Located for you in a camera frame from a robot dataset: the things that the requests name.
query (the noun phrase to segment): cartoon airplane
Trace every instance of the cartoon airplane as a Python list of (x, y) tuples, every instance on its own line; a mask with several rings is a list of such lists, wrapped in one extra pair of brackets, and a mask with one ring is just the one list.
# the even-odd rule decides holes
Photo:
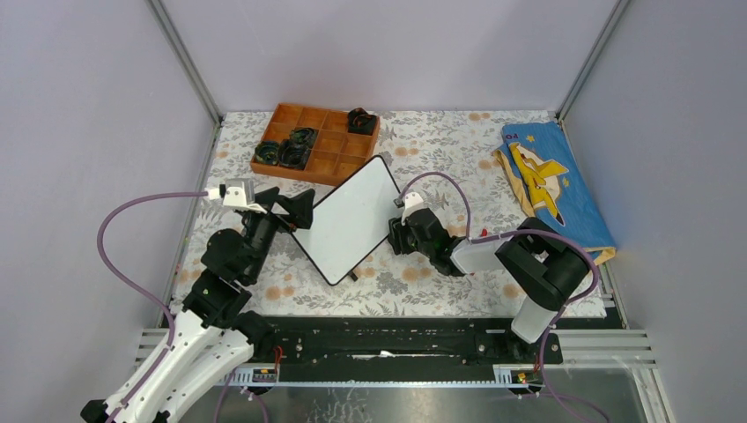
[(568, 172), (568, 169), (555, 160), (540, 159), (534, 152), (519, 143), (510, 144), (508, 149), (519, 168), (521, 178), (527, 185), (532, 207), (535, 210), (546, 208), (560, 225), (565, 226), (566, 222), (560, 215), (555, 201), (562, 192), (558, 175)]

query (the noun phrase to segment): red wire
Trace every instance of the red wire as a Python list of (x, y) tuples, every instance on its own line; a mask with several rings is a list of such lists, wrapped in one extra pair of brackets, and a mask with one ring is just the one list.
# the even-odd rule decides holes
[(283, 347), (278, 345), (273, 349), (275, 350), (275, 373), (277, 374), (277, 366), (280, 365), (280, 361), (283, 359)]

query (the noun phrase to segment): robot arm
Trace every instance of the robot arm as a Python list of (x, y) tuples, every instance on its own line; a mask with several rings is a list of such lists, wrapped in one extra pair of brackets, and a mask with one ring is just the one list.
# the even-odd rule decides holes
[(254, 355), (255, 346), (259, 350), (270, 348), (270, 333), (271, 327), (257, 313), (249, 311), (240, 315), (236, 329), (227, 330), (220, 341), (197, 359), (174, 385), (153, 423), (179, 421), (189, 407), (224, 375), (249, 361)]
[[(409, 193), (401, 205), (402, 217), (389, 221), (388, 242), (395, 254), (417, 251), (446, 276), (506, 269), (527, 293), (511, 329), (528, 344), (540, 338), (590, 271), (583, 258), (563, 242), (539, 235), (516, 235), (473, 243), (467, 237), (449, 235), (419, 194)], [(537, 218), (524, 220), (517, 229), (554, 233)]]
[[(311, 226), (314, 191), (308, 189), (293, 198), (279, 195), (278, 188), (255, 194), (248, 180), (231, 180), (209, 190), (209, 197), (223, 198), (224, 206), (242, 216), (242, 234), (226, 229), (210, 238), (202, 257), (207, 269), (192, 286), (183, 302), (184, 309), (174, 319), (172, 344), (167, 345), (164, 336), (120, 389), (107, 399), (90, 401), (84, 407), (81, 412), (84, 421), (178, 421), (232, 368), (248, 361), (255, 351), (271, 349), (270, 326), (257, 313), (240, 313), (251, 294), (236, 283), (244, 286), (256, 283), (277, 231), (291, 232), (297, 227)], [(273, 213), (275, 204), (287, 214)], [(210, 352), (196, 360), (206, 346), (216, 341), (218, 344)], [(153, 373), (123, 404), (124, 398), (161, 356)]]

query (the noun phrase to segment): white plastic part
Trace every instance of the white plastic part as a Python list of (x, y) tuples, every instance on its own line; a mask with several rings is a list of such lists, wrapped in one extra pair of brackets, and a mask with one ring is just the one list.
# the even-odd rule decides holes
[(527, 297), (519, 309), (519, 314), (511, 322), (511, 331), (524, 342), (534, 344), (557, 313), (558, 311), (540, 307)]
[(465, 239), (454, 248), (451, 261), (464, 274), (503, 269), (503, 263), (495, 256), (495, 252), (507, 240), (508, 238), (473, 244)]
[(169, 423), (179, 421), (189, 408), (228, 372), (247, 362), (254, 354), (254, 346), (237, 330), (229, 330), (208, 353), (197, 360), (174, 385), (161, 412), (168, 412)]
[(217, 200), (220, 198), (220, 188), (208, 188), (208, 199)]
[(417, 192), (411, 192), (404, 196), (404, 211), (402, 212), (402, 224), (413, 212), (425, 209), (425, 202)]
[(292, 237), (330, 285), (336, 285), (381, 244), (402, 209), (399, 190), (381, 156), (372, 157), (314, 206), (314, 224)]
[[(159, 408), (163, 405), (174, 383), (189, 370), (189, 366), (205, 346), (214, 343), (220, 336), (220, 329), (201, 326), (203, 319), (191, 311), (182, 311), (174, 319), (176, 335), (172, 349), (166, 353), (159, 367), (151, 374), (148, 381), (140, 387), (129, 401), (127, 408), (122, 408), (116, 421), (127, 423), (152, 423)], [(151, 367), (161, 351), (166, 348), (166, 336), (159, 342), (151, 355), (143, 362), (130, 379), (114, 394), (107, 398), (107, 414), (122, 404), (120, 401)]]
[(254, 186), (249, 179), (229, 179), (226, 181), (223, 206), (234, 210), (267, 213), (264, 208), (255, 203)]

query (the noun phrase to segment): black object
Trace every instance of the black object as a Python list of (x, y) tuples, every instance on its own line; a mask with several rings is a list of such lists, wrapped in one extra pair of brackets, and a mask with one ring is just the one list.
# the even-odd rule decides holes
[[(307, 189), (293, 198), (279, 192), (280, 188), (274, 187), (255, 194), (255, 202), (267, 213), (237, 211), (244, 226), (241, 234), (223, 229), (211, 236), (201, 258), (207, 267), (203, 273), (212, 272), (226, 282), (235, 280), (244, 286), (254, 285), (277, 231), (291, 233), (296, 228), (311, 227), (314, 190)], [(273, 213), (275, 204), (288, 214)]]
[(275, 346), (275, 331), (264, 317), (249, 310), (240, 314), (233, 325), (233, 329), (247, 337), (247, 342), (254, 344), (255, 355), (263, 357)]
[(526, 383), (524, 388), (509, 388), (514, 395), (534, 394), (542, 390), (543, 379), (539, 371), (536, 373), (530, 371), (514, 371), (511, 374), (511, 383)]
[(92, 399), (80, 411), (80, 417), (85, 423), (106, 423), (109, 418), (107, 405), (103, 399)]
[(218, 275), (206, 270), (192, 285), (183, 304), (185, 310), (202, 317), (204, 328), (215, 326), (228, 329), (234, 325), (236, 317), (249, 298), (251, 294), (248, 291), (229, 286)]
[(378, 119), (376, 115), (369, 115), (363, 108), (354, 108), (348, 112), (348, 132), (371, 135)]
[[(542, 220), (527, 218), (518, 229), (555, 232)], [(546, 253), (543, 262), (535, 255)], [(564, 242), (537, 235), (517, 235), (495, 252), (511, 276), (537, 305), (559, 311), (590, 269)]]
[(262, 141), (255, 148), (255, 160), (257, 163), (275, 166), (277, 164), (277, 152), (279, 149), (280, 144), (277, 141), (269, 139)]
[(306, 167), (309, 155), (311, 155), (311, 149), (307, 145), (286, 139), (280, 143), (277, 163), (282, 167), (303, 170)]
[(311, 148), (316, 141), (316, 130), (314, 128), (298, 128), (291, 131), (289, 138), (293, 143)]
[[(493, 380), (494, 364), (532, 367), (539, 345), (509, 347), (517, 340), (512, 319), (407, 317), (267, 317), (284, 351), (282, 382), (452, 382)], [(484, 353), (479, 346), (484, 345)], [(552, 351), (558, 337), (550, 334), (546, 364), (563, 362), (562, 349)], [(357, 360), (353, 355), (378, 356), (381, 350), (402, 357)], [(266, 363), (272, 352), (252, 361)]]
[(387, 241), (396, 255), (407, 255), (417, 251), (428, 257), (431, 265), (440, 274), (464, 276), (451, 261), (451, 253), (464, 239), (463, 236), (449, 235), (430, 209), (414, 211), (405, 218), (405, 223), (407, 225), (403, 225), (400, 218), (389, 220)]

